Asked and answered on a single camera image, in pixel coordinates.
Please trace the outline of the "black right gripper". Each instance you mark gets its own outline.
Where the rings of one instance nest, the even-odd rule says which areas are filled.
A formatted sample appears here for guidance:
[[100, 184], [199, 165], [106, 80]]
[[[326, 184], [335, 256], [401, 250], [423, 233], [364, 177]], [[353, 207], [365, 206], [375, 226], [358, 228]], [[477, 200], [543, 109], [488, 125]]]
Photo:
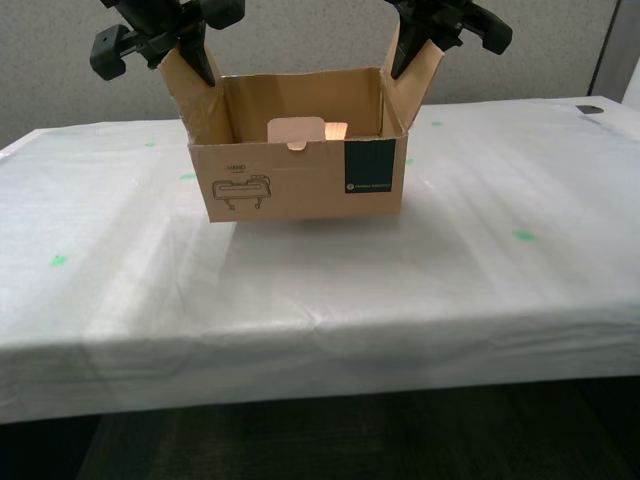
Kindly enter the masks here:
[[481, 38], [484, 49], [502, 55], [513, 30], [491, 11], [472, 1], [388, 0], [399, 14], [399, 33], [391, 68], [398, 80], [428, 40], [446, 51], [462, 45], [463, 27]]

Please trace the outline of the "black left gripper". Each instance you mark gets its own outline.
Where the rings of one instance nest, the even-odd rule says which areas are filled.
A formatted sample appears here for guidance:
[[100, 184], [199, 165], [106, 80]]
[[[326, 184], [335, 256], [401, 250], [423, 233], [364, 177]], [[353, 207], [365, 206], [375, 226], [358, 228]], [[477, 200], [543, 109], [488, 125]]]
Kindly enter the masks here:
[[[201, 0], [182, 4], [174, 0], [102, 0], [114, 8], [134, 29], [122, 24], [99, 32], [90, 53], [90, 65], [103, 80], [113, 80], [126, 72], [123, 58], [141, 54], [154, 70], [176, 46], [191, 68], [210, 86], [215, 75], [205, 51], [206, 28], [224, 30], [245, 16], [244, 0]], [[144, 33], [162, 33], [149, 36]]]

